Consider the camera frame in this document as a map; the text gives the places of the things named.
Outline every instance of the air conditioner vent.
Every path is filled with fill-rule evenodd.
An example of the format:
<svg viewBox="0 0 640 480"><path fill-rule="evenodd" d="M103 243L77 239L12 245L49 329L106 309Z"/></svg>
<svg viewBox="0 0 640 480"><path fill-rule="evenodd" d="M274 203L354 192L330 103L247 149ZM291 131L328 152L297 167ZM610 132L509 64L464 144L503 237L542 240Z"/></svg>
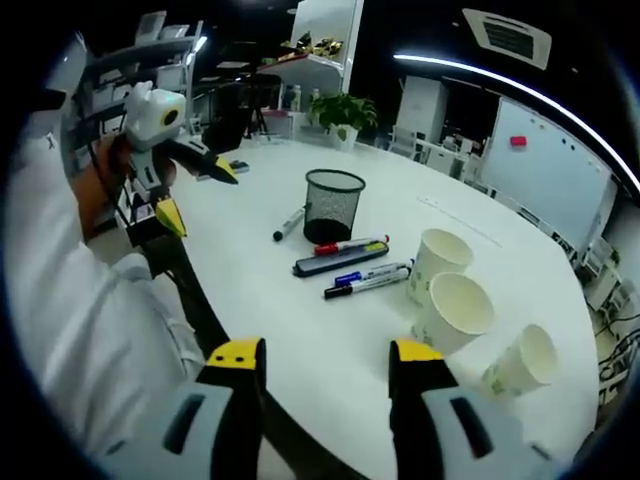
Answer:
<svg viewBox="0 0 640 480"><path fill-rule="evenodd" d="M531 35L495 23L485 22L483 25L491 45L533 60L533 37Z"/></svg>
<svg viewBox="0 0 640 480"><path fill-rule="evenodd" d="M502 53L541 70L547 68L551 35L526 23L493 13L462 10L482 48Z"/></svg>

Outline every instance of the ceiling light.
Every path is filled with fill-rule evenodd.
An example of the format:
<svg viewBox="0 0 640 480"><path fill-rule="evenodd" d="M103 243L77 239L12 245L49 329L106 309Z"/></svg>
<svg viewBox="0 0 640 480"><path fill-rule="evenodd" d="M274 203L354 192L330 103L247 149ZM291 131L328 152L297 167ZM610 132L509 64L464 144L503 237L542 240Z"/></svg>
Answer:
<svg viewBox="0 0 640 480"><path fill-rule="evenodd" d="M472 67L471 65L466 65L464 63L452 62L450 60L443 60L441 58L421 57L418 55L397 54L397 55L394 55L394 58L396 60L405 60L410 62L421 62L421 63L432 63L436 65L444 65L446 67L459 68L461 70L466 70L468 72L477 73L480 75L484 75L485 77L498 80L499 82L506 83L507 85L515 87L518 90L528 93L529 95L537 98L538 100L541 100L542 102L546 103L550 107L556 109L558 112L562 113L569 120L572 120L574 123L580 126L585 132L587 132L596 142L598 142L600 146L602 146L602 148L604 148L614 158L614 160L618 163L618 165L620 165L620 168L622 168L622 170L627 174L627 176L631 180L631 183L637 190L635 193L640 194L640 182L635 177L635 175L633 174L629 166L624 162L622 157L618 155L618 153L613 149L613 147L609 145L604 138L598 135L598 133L589 125L587 125L584 121L580 120L577 116L575 116L569 110L564 108L562 105L555 102L554 100L551 100L549 97L544 96L540 92L537 92L534 89L527 87L526 85L522 85L521 83L518 83L515 80L511 80L510 78L503 77L502 75L498 75L497 73L493 73L488 70L483 70L478 67Z"/></svg>
<svg viewBox="0 0 640 480"><path fill-rule="evenodd" d="M202 36L198 39L198 41L196 42L196 46L193 47L193 51L195 53L198 53L200 51L200 49L204 46L205 43L207 43L207 37Z"/></svg>

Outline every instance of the whiteboard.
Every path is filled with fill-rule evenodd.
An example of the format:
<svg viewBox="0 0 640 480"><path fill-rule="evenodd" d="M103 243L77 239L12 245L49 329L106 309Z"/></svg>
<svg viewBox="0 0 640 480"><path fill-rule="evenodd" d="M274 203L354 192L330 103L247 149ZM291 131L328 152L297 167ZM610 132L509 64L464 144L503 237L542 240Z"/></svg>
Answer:
<svg viewBox="0 0 640 480"><path fill-rule="evenodd" d="M511 147L512 136L527 137L527 146ZM595 227L611 171L550 120L501 98L482 180L580 251Z"/></svg>

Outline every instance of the whiteboard marker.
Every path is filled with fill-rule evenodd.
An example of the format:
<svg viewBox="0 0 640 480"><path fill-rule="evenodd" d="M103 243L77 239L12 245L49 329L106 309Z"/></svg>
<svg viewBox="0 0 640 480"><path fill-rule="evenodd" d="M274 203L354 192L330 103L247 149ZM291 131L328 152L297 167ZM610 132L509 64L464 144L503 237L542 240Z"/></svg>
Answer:
<svg viewBox="0 0 640 480"><path fill-rule="evenodd" d="M329 288L324 291L324 299L330 300L337 297L346 297L354 293L371 290L372 288L384 287L385 285L401 282L409 278L410 273L411 271L408 268L401 268L396 272L383 275L382 277L372 278L371 280L361 280L349 285L343 285L342 287Z"/></svg>
<svg viewBox="0 0 640 480"><path fill-rule="evenodd" d="M304 217L304 211L305 211L306 208L307 207L302 207L300 210L298 210L296 213L294 213L293 216L289 220L284 222L282 227L280 227L280 230L278 230L277 232L274 232L273 239L276 242L279 242L284 237L289 235L289 233L291 233L291 230L293 230L294 227L298 223L300 223L300 220L302 220L302 217Z"/></svg>
<svg viewBox="0 0 640 480"><path fill-rule="evenodd" d="M371 270L363 270L361 272L353 272L349 275L342 275L333 280L334 287L342 287L343 285L349 285L353 282L359 282L361 280L371 280L372 278L381 277L389 273L397 272L401 268L413 268L414 260L411 259L408 262L388 263L387 265L381 265L374 267Z"/></svg>
<svg viewBox="0 0 640 480"><path fill-rule="evenodd" d="M363 247L365 245L371 245L372 243L389 243L389 235L382 235L381 237L373 238L360 238L358 240L348 240L346 242L330 243L328 245L319 245L313 250L313 253L315 255L329 255L330 253L336 253L346 248Z"/></svg>

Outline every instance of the paper cup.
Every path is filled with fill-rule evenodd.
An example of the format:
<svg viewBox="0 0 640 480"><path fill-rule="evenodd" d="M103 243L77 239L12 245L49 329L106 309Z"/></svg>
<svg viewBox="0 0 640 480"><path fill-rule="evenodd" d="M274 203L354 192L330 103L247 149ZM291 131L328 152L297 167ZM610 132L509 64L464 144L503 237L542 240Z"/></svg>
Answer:
<svg viewBox="0 0 640 480"><path fill-rule="evenodd" d="M462 273L472 261L473 252L460 237L444 230L425 231L409 277L409 297L424 305L433 277L442 272Z"/></svg>
<svg viewBox="0 0 640 480"><path fill-rule="evenodd" d="M412 328L415 339L444 355L461 349L493 325L493 304L484 289L460 273L439 273Z"/></svg>
<svg viewBox="0 0 640 480"><path fill-rule="evenodd" d="M557 367L551 337L543 328L529 325L484 372L482 389L498 400L516 398L549 385Z"/></svg>

